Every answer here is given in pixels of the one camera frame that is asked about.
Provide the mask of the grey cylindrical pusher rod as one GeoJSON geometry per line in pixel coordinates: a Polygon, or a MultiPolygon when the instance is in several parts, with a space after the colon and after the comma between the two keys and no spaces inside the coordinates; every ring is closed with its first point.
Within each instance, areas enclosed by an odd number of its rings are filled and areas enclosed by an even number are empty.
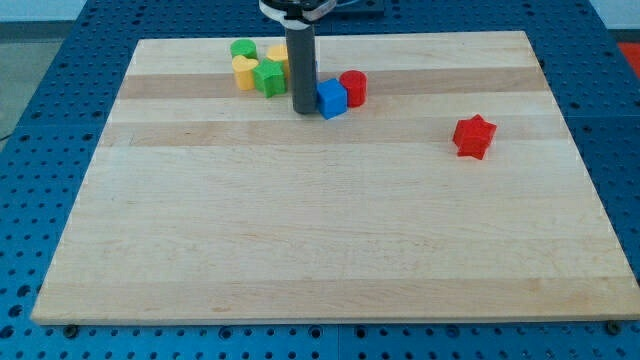
{"type": "Polygon", "coordinates": [[[299,114],[313,113],[317,102],[314,26],[301,21],[289,21],[285,36],[293,109],[299,114]]]}

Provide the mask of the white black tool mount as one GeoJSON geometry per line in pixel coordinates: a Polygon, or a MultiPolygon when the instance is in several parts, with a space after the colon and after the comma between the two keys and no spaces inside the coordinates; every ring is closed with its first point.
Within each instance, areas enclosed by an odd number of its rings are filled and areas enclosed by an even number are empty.
{"type": "Polygon", "coordinates": [[[337,0],[260,0],[259,9],[268,18],[281,24],[298,21],[313,23],[337,6],[337,0]]]}

